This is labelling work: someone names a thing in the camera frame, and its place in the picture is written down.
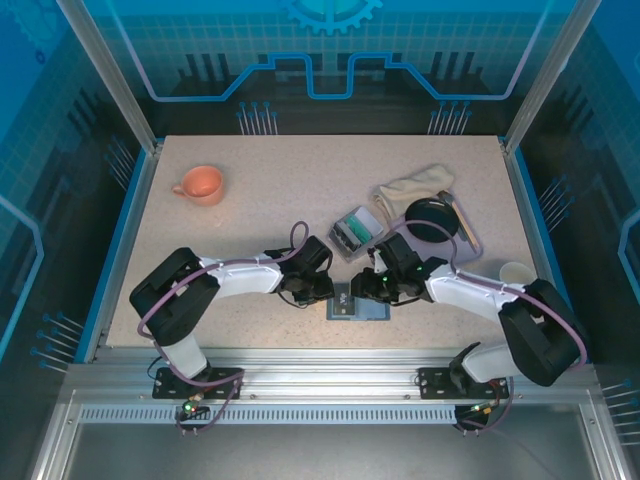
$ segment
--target folded towel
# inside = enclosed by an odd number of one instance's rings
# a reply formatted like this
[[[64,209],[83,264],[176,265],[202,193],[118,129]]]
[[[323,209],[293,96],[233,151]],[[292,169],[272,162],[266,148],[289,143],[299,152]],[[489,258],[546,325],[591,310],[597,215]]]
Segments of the folded towel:
[[[382,210],[387,222],[406,212],[416,200],[433,197],[453,184],[451,175],[442,165],[433,165],[407,178],[399,178],[373,191],[373,203]]]

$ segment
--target orange cup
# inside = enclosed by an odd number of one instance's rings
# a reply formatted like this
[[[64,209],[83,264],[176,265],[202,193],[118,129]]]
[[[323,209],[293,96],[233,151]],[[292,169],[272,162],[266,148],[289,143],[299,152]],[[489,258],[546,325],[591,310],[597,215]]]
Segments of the orange cup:
[[[209,165],[192,168],[171,191],[202,207],[217,205],[224,196],[222,173]]]

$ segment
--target table surface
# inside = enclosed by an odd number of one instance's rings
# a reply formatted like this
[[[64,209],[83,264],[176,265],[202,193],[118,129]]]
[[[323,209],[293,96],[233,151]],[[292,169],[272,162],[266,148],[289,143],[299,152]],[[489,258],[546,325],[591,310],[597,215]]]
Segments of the table surface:
[[[286,247],[303,219],[326,240],[332,223],[370,205],[379,184],[433,164],[455,175],[453,191],[484,246],[465,270],[497,278],[507,261],[533,268],[531,253],[498,139],[474,136],[184,136],[167,137],[125,274],[107,343],[149,346],[136,333],[130,292],[176,248],[237,258]],[[195,206],[171,193],[192,167],[217,166],[226,195],[215,207]],[[335,255],[334,282],[369,266]],[[391,320],[326,320],[326,304],[299,310],[276,295],[216,301],[196,327],[203,347],[451,348],[503,338],[498,325],[459,308],[418,302],[392,309]]]

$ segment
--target orange mug handle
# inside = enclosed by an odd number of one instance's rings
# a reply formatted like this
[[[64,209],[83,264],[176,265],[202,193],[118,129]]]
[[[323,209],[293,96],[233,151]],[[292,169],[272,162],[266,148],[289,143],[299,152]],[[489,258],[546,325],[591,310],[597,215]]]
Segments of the orange mug handle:
[[[177,196],[183,197],[183,198],[187,198],[187,195],[182,190],[182,186],[181,185],[174,185],[173,187],[171,187],[171,191],[174,193],[174,195],[177,195]]]

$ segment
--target gear logo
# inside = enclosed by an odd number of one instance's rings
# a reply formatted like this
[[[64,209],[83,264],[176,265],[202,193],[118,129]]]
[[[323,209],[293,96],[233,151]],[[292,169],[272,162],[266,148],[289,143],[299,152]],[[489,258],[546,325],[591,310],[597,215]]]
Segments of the gear logo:
[[[362,20],[371,20],[373,10],[382,7],[381,0],[282,0],[289,12],[289,20],[297,20],[300,28],[311,27],[314,34],[321,31],[333,35],[336,30],[347,33],[360,28]]]
[[[5,10],[37,48],[55,38],[58,10],[53,0],[0,0],[0,13]]]

